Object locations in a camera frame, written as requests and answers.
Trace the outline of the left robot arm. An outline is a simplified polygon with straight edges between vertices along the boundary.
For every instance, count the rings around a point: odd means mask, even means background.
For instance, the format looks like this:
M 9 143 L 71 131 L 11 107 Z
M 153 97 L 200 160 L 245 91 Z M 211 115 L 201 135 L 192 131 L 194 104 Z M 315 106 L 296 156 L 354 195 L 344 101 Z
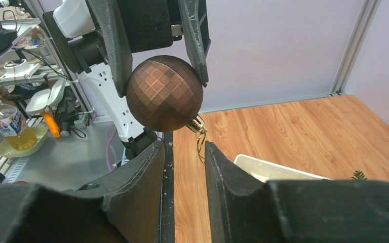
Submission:
M 157 132 L 206 132 L 205 1 L 63 1 L 43 19 L 64 64 L 102 102 L 127 159 Z

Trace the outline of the small green christmas tree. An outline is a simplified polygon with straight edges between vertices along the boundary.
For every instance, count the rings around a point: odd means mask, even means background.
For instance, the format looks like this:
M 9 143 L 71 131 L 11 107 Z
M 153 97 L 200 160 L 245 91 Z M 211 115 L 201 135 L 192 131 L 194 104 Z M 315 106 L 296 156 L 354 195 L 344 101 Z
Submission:
M 363 171 L 355 170 L 351 176 L 352 180 L 367 180 L 368 178 Z

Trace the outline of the white ornament tray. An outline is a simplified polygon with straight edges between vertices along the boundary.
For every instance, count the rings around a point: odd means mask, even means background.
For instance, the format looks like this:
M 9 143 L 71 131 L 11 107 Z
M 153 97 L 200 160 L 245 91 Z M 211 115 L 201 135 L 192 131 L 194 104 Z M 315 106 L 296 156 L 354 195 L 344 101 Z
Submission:
M 262 182 L 266 182 L 267 180 L 329 180 L 329 178 L 326 177 L 271 163 L 244 154 L 237 155 L 234 164 Z

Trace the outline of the green bowl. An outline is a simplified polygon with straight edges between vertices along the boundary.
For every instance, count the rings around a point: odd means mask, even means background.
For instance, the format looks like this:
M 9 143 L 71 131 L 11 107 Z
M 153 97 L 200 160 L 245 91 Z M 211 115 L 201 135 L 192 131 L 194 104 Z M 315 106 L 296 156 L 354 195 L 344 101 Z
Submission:
M 4 158 L 27 157 L 36 153 L 48 137 L 48 128 L 30 128 L 30 136 L 5 139 L 0 143 L 0 156 Z

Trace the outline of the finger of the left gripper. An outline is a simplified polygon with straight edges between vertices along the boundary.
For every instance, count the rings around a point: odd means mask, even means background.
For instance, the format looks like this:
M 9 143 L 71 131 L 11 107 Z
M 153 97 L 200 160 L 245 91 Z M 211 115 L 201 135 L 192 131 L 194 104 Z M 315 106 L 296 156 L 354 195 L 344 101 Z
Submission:
M 95 26 L 101 31 L 116 91 L 119 97 L 124 97 L 132 73 L 133 58 L 118 2 L 87 1 L 87 4 Z
M 211 43 L 205 0 L 179 0 L 187 56 L 203 87 L 209 81 L 206 57 Z

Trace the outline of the plastic bottle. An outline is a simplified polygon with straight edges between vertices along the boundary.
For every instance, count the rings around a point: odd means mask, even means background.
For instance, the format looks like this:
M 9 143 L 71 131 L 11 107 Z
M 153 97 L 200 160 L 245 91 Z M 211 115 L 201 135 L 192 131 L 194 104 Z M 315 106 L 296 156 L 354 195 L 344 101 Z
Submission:
M 25 117 L 13 105 L 3 103 L 0 99 L 0 133 L 4 139 L 30 136 L 30 127 Z

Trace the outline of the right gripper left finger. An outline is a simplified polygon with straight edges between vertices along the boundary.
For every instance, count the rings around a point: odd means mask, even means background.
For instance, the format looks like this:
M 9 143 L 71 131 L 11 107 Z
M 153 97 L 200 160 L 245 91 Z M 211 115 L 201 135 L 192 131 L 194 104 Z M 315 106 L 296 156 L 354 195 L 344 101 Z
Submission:
M 78 190 L 0 184 L 0 242 L 154 242 L 164 163 L 155 141 Z

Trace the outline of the dark brown ball ornament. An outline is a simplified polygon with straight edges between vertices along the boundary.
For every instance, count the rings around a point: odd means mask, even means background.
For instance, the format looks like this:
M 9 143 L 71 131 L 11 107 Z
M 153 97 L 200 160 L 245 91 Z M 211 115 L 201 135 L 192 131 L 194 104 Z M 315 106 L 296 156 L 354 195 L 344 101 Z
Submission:
M 141 62 L 132 72 L 126 90 L 129 111 L 143 126 L 139 136 L 124 142 L 127 159 L 133 159 L 156 139 L 156 132 L 188 127 L 199 133 L 197 150 L 205 142 L 207 129 L 199 110 L 203 85 L 186 61 L 159 55 Z

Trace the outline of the left aluminium frame post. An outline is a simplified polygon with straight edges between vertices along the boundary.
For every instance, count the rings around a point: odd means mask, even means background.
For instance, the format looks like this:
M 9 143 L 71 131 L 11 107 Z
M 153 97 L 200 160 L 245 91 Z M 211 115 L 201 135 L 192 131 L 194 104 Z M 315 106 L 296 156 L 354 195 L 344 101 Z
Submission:
M 363 2 L 329 96 L 340 96 L 344 93 L 344 88 L 380 3 L 380 0 L 365 0 Z

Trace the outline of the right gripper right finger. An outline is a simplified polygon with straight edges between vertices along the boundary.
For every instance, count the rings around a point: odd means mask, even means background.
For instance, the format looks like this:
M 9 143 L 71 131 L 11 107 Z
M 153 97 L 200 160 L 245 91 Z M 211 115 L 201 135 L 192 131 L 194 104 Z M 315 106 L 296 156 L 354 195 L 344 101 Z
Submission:
M 389 183 L 268 180 L 205 145 L 212 242 L 389 242 Z

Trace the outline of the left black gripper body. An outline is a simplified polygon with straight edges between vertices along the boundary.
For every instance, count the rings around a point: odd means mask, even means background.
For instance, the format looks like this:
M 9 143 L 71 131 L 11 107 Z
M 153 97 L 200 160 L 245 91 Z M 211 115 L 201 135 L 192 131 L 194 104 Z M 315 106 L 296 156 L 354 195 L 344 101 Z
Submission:
M 119 0 L 117 1 L 132 53 L 172 46 L 182 40 L 178 1 Z

